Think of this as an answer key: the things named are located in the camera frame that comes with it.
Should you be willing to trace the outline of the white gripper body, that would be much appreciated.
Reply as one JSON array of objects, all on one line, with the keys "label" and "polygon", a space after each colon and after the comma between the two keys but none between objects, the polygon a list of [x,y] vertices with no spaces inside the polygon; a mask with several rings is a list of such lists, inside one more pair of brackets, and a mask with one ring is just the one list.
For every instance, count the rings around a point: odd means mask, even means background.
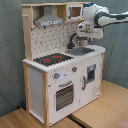
[{"label": "white gripper body", "polygon": [[78,25],[77,35],[80,37],[101,39],[103,37],[103,29],[95,28],[93,24],[82,22]]}]

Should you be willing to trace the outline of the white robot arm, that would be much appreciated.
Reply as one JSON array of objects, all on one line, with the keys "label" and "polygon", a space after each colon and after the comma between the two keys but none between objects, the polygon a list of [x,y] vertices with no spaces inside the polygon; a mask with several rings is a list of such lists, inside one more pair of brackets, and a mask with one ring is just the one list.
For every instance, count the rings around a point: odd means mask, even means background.
[{"label": "white robot arm", "polygon": [[88,3],[82,7],[82,18],[84,21],[78,25],[77,35],[79,37],[101,39],[104,26],[128,22],[128,11],[120,14],[110,14],[107,7]]}]

